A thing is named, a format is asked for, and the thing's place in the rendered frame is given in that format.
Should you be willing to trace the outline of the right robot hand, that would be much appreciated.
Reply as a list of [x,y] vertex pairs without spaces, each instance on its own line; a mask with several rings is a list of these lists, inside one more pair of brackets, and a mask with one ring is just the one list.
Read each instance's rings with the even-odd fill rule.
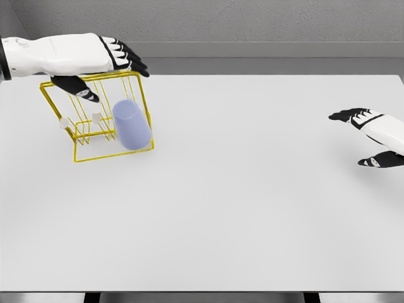
[[388,150],[358,161],[360,166],[391,168],[404,166],[404,122],[372,109],[352,108],[335,112],[332,121],[351,124]]

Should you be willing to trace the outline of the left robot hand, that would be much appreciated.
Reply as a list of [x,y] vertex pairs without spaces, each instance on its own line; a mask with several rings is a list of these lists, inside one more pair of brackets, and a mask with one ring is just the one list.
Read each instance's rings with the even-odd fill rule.
[[149,77],[148,67],[127,44],[95,33],[55,35],[37,39],[41,72],[58,88],[94,103],[100,101],[80,78],[82,74],[102,74],[130,70]]

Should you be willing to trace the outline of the lavender cup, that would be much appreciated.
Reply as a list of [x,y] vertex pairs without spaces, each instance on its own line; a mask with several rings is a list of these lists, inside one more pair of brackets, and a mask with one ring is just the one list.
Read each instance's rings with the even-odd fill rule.
[[118,101],[112,109],[117,137],[128,150],[140,150],[152,140],[146,116],[133,100]]

